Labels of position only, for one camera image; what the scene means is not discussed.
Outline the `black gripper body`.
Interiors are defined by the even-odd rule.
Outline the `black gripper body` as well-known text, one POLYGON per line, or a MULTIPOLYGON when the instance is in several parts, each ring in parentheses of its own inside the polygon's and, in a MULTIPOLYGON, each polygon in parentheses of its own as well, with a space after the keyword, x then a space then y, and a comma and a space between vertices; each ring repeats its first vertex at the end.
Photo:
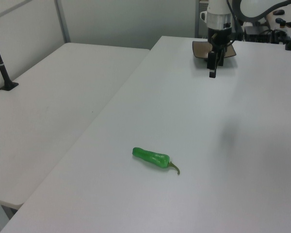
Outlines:
POLYGON ((209 52, 211 51, 227 51, 230 44, 232 28, 224 30, 215 30, 208 28, 209 52))

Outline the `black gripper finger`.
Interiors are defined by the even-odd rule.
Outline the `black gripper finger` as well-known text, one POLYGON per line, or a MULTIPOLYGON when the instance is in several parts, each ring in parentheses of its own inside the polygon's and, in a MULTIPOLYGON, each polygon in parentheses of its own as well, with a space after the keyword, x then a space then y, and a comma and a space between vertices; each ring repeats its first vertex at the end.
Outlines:
POLYGON ((218 66, 221 66, 221 67, 223 66, 225 54, 226 54, 226 48, 222 48, 218 52, 218 62, 217 62, 217 65, 218 66))
POLYGON ((216 78, 217 53, 215 51, 208 53, 207 69, 209 70, 209 77, 216 78))

